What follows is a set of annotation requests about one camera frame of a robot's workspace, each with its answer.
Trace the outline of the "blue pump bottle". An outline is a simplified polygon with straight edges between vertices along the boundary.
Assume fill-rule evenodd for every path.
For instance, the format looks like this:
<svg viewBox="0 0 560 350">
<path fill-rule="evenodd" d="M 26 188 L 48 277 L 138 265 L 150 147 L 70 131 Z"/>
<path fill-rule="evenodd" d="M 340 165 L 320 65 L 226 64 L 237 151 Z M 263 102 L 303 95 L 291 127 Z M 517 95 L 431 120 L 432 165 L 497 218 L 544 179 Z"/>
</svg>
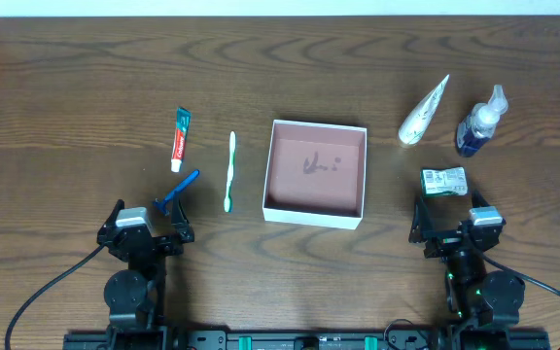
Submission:
<svg viewBox="0 0 560 350">
<path fill-rule="evenodd" d="M 508 110 L 508 101 L 501 85 L 494 85 L 486 103 L 477 103 L 459 123 L 456 132 L 456 149 L 464 158 L 472 157 L 494 136 L 501 116 Z"/>
</svg>

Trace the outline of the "white cream tube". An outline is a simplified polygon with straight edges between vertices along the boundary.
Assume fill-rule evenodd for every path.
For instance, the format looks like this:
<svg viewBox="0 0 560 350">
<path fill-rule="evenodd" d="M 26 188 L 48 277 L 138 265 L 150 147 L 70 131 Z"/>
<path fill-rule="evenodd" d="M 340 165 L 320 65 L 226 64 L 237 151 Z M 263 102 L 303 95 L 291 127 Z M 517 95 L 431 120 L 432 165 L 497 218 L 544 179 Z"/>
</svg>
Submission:
<svg viewBox="0 0 560 350">
<path fill-rule="evenodd" d="M 422 139 L 436 113 L 448 80 L 449 75 L 446 75 L 407 115 L 398 130 L 398 140 L 403 147 L 413 147 Z"/>
</svg>

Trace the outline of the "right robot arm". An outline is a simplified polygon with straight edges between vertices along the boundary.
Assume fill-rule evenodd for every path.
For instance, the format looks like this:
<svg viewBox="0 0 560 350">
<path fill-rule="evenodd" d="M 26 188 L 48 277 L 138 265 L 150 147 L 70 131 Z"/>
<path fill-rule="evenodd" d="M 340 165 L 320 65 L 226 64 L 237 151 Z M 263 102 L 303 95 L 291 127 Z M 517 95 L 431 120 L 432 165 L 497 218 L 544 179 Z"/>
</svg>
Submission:
<svg viewBox="0 0 560 350">
<path fill-rule="evenodd" d="M 469 216 L 452 229 L 435 228 L 423 197 L 415 201 L 408 241 L 424 246 L 424 257 L 446 266 L 449 311 L 458 316 L 432 333 L 431 349 L 509 349 L 508 328 L 519 323 L 525 283 L 502 269 L 486 270 L 484 253 L 499 243 L 506 220 L 479 192 Z"/>
</svg>

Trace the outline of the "green white packet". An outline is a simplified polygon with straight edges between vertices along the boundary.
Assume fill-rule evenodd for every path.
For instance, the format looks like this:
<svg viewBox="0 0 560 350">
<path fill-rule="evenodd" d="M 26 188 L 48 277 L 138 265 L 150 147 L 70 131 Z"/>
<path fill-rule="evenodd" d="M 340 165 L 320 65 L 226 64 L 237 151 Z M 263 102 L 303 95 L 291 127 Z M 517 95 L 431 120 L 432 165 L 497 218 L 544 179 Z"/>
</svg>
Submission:
<svg viewBox="0 0 560 350">
<path fill-rule="evenodd" d="M 463 167 L 444 170 L 423 169 L 420 179 L 422 194 L 426 197 L 464 196 L 469 189 Z"/>
</svg>

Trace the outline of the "green white toothbrush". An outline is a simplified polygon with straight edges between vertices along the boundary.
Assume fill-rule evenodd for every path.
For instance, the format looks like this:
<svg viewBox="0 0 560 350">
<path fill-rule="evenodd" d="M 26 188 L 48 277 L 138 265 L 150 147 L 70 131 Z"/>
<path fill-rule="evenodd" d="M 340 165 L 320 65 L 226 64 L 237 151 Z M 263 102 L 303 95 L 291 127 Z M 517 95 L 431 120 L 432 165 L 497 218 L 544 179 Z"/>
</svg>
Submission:
<svg viewBox="0 0 560 350">
<path fill-rule="evenodd" d="M 226 181 L 226 193 L 224 198 L 224 210 L 228 213 L 232 208 L 232 200 L 230 196 L 231 185 L 234 178 L 234 157 L 236 151 L 236 134 L 232 131 L 229 135 L 228 144 L 228 166 L 227 166 L 227 181 Z"/>
</svg>

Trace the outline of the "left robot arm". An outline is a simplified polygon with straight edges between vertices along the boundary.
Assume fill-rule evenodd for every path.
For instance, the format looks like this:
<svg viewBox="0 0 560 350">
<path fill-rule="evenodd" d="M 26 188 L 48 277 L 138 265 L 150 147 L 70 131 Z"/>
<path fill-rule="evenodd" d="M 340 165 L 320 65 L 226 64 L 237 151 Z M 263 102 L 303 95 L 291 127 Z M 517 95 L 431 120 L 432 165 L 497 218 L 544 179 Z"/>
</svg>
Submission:
<svg viewBox="0 0 560 350">
<path fill-rule="evenodd" d="M 97 243 L 127 263 L 104 287 L 110 309 L 106 342 L 101 349 L 177 349 L 178 332 L 165 324 L 166 264 L 184 253 L 194 231 L 178 198 L 169 212 L 173 232 L 154 236 L 147 209 L 124 207 L 117 201 L 97 233 Z"/>
</svg>

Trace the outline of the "red green toothpaste tube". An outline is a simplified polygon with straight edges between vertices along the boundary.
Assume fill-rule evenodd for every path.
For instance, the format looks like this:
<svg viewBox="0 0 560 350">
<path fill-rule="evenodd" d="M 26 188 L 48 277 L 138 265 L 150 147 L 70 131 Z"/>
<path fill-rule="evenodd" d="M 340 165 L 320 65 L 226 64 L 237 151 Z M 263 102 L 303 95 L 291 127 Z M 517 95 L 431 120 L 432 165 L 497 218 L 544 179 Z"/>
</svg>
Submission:
<svg viewBox="0 0 560 350">
<path fill-rule="evenodd" d="M 170 169 L 178 173 L 181 169 L 185 151 L 187 134 L 190 128 L 192 114 L 183 107 L 179 107 L 176 112 L 176 124 L 174 133 L 173 149 L 170 161 Z"/>
</svg>

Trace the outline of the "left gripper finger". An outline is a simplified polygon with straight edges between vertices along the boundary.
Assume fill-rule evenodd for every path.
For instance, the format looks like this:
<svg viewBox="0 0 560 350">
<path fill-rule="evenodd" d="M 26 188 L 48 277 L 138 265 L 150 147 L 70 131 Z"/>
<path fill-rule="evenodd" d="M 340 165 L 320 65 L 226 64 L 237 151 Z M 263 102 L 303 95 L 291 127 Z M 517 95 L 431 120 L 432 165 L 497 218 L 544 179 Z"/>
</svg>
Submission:
<svg viewBox="0 0 560 350">
<path fill-rule="evenodd" d="M 178 234 L 191 233 L 191 224 L 184 212 L 178 196 L 172 200 L 171 225 Z"/>
<path fill-rule="evenodd" d="M 105 228 L 113 228 L 116 225 L 117 217 L 121 210 L 124 209 L 124 201 L 122 199 L 118 199 L 111 214 L 108 216 L 107 220 L 104 223 Z"/>
</svg>

